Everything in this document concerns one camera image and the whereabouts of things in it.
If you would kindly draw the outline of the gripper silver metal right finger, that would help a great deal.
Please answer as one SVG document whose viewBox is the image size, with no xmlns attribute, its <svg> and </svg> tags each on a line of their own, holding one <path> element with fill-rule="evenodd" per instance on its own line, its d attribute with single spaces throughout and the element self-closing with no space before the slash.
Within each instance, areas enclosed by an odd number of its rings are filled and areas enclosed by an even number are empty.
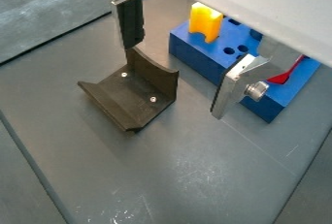
<svg viewBox="0 0 332 224">
<path fill-rule="evenodd" d="M 222 75 L 210 107 L 218 119 L 244 96 L 261 100 L 269 89 L 266 80 L 286 73 L 302 55 L 267 36 L 262 37 L 256 53 L 256 56 L 244 54 L 238 58 Z"/>
</svg>

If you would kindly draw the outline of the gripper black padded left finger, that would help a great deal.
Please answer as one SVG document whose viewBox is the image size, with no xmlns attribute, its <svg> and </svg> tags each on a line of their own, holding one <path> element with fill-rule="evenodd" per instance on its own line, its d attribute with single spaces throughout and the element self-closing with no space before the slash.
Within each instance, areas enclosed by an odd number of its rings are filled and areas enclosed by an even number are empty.
<svg viewBox="0 0 332 224">
<path fill-rule="evenodd" d="M 121 44 L 133 47 L 144 38 L 143 0 L 109 0 L 116 13 Z"/>
</svg>

